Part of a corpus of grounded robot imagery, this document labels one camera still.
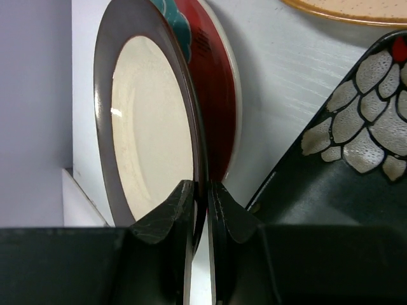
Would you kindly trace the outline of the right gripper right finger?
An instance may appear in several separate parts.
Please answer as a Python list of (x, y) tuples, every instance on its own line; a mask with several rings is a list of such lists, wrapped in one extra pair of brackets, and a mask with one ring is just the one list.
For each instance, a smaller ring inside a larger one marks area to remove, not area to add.
[(208, 186), (213, 304), (280, 304), (265, 227), (220, 182)]

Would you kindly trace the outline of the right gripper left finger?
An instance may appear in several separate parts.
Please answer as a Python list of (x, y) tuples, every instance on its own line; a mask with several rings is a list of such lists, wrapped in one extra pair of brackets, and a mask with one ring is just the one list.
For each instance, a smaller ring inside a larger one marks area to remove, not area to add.
[(194, 206), (194, 183), (182, 180), (125, 231), (111, 304), (189, 303)]

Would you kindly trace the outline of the black floral square plate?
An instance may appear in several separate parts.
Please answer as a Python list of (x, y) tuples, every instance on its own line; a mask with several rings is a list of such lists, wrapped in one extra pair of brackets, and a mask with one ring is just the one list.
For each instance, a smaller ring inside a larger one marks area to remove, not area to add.
[(248, 204), (269, 224), (406, 230), (406, 31), (351, 68)]

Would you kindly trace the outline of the round bird pattern plate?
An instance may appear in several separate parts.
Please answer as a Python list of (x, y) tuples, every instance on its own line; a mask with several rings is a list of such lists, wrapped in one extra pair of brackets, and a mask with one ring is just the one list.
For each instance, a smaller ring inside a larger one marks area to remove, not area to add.
[(283, 3), (341, 22), (406, 28), (406, 0), (283, 0)]

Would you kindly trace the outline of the round cream brown-rim plate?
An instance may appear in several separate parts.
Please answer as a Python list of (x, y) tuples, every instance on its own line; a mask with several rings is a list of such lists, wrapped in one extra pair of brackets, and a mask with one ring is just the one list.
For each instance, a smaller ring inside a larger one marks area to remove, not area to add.
[(100, 162), (115, 226), (125, 235), (180, 181), (192, 181), (194, 257), (207, 210), (204, 127), (181, 47), (153, 2), (108, 4), (95, 44), (93, 91)]

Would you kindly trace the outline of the round red teal plate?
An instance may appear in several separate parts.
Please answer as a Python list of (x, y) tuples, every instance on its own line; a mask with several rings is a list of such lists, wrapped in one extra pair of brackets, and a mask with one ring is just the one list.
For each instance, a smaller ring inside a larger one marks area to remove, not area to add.
[(209, 177), (223, 181), (237, 156), (242, 130), (242, 86), (237, 61), (207, 1), (154, 1), (171, 26), (200, 103)]

